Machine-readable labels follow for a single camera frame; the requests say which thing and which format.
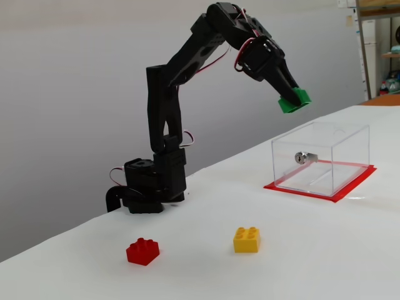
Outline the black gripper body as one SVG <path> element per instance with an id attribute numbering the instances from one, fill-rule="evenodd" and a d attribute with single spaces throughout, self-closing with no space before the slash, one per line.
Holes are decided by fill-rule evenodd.
<path id="1" fill-rule="evenodd" d="M 283 50 L 268 36 L 258 36 L 241 53 L 242 71 L 256 81 L 266 79 L 266 74 L 284 59 Z"/>

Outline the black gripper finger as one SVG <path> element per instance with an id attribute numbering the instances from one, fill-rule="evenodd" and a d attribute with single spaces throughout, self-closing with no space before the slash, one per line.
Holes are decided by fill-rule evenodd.
<path id="1" fill-rule="evenodd" d="M 286 66 L 266 67 L 262 70 L 262 75 L 283 99 L 291 104 L 298 103 L 298 95 L 294 90 L 298 84 Z"/>
<path id="2" fill-rule="evenodd" d="M 280 72 L 280 87 L 284 90 L 298 88 L 297 82 L 294 80 L 290 73 L 286 60 L 284 58 L 279 61 L 279 72 Z"/>

